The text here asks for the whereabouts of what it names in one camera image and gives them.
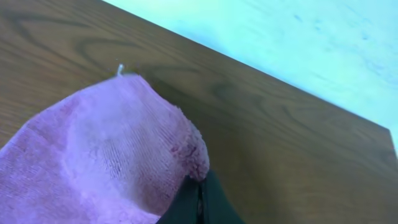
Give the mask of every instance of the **folded cloth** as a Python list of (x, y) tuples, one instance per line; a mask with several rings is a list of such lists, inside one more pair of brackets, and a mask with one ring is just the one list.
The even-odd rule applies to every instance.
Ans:
[(0, 150), (0, 223), (155, 223), (203, 180), (199, 131), (138, 75), (78, 91)]

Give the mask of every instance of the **wood grain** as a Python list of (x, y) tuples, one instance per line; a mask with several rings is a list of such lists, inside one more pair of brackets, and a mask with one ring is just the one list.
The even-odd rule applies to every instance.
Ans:
[(0, 146), (119, 63), (198, 126), (245, 222), (398, 220), (388, 130), (101, 1), (0, 0)]

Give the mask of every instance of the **towel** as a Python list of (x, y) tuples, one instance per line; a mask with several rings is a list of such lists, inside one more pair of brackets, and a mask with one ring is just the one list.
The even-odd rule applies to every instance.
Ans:
[(206, 177), (199, 131), (139, 75), (80, 90), (0, 150), (0, 223), (156, 223)]

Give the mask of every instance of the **fabric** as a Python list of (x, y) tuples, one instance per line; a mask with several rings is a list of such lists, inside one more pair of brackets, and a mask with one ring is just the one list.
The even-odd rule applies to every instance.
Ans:
[(199, 131), (138, 75), (78, 91), (0, 150), (0, 223), (155, 223), (205, 178)]

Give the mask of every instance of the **marble surface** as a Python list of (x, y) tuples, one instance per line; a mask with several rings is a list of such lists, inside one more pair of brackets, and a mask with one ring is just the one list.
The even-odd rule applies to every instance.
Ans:
[(385, 126), (398, 144), (398, 1), (106, 1)]

